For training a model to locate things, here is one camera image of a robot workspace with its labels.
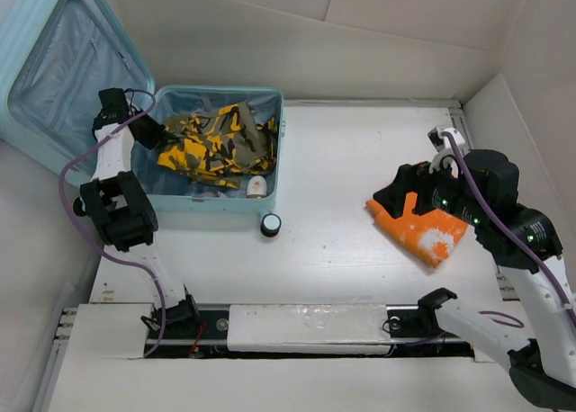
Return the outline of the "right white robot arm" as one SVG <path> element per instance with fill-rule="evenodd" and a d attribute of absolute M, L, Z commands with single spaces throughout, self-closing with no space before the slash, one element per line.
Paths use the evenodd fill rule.
<path fill-rule="evenodd" d="M 541 211 L 518 202 L 519 170 L 504 154 L 473 149 L 447 159 L 456 162 L 456 175 L 429 162 L 402 165 L 391 183 L 373 194 L 373 202 L 399 219 L 413 193 L 412 213 L 442 211 L 472 226 L 477 242 L 512 284 L 534 334 L 514 333 L 446 288 L 418 300 L 418 328 L 457 336 L 487 354 L 533 406 L 573 411 L 575 298 L 554 225 Z"/>

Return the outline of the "camouflage yellow green garment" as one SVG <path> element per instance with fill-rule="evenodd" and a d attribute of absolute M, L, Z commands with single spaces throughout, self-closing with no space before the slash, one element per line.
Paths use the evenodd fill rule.
<path fill-rule="evenodd" d="M 258 121 L 246 102 L 178 114 L 164 123 L 157 165 L 192 183 L 237 190 L 246 175 L 268 175 L 277 160 L 279 120 Z"/>

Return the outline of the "white egg-shaped cosmetic case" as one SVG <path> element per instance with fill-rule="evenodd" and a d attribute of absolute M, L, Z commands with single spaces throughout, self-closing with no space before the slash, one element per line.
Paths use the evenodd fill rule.
<path fill-rule="evenodd" d="M 262 175 L 252 176 L 246 189 L 246 195 L 249 199 L 263 199 L 267 196 L 267 182 Z"/>

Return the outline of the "light blue hardshell suitcase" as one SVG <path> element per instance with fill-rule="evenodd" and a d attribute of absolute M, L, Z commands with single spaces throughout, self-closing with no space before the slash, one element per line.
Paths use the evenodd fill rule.
<path fill-rule="evenodd" d="M 279 147 L 284 97 L 268 87 L 157 87 L 107 0 L 16 0 L 1 26 L 1 136 L 74 186 L 96 168 L 93 122 L 99 93 L 128 91 L 127 101 L 158 122 L 204 117 L 232 105 L 250 113 L 263 140 Z"/>

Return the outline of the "orange tie-dye cloth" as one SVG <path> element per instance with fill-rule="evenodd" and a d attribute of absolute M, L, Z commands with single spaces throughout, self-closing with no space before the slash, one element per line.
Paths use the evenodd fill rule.
<path fill-rule="evenodd" d="M 414 214 L 417 198 L 415 191 L 405 194 L 403 213 L 397 219 L 384 208 L 380 196 L 373 195 L 365 206 L 386 237 L 428 267 L 437 268 L 453 253 L 468 225 L 438 209 Z"/>

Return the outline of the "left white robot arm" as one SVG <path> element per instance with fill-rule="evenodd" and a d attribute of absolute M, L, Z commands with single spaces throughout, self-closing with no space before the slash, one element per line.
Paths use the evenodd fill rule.
<path fill-rule="evenodd" d="M 96 167 L 90 181 L 80 186 L 74 212 L 91 219 L 106 245 L 151 272 L 160 288 L 159 308 L 144 317 L 145 325 L 158 332 L 165 324 L 167 335 L 188 337 L 201 327 L 200 312 L 190 292 L 162 264 L 155 244 L 157 215 L 131 167 L 135 144 L 152 150 L 165 146 L 168 136 L 163 126 L 129 103 L 126 95 L 135 93 L 121 88 L 99 92 L 102 109 L 92 128 L 100 145 Z"/>

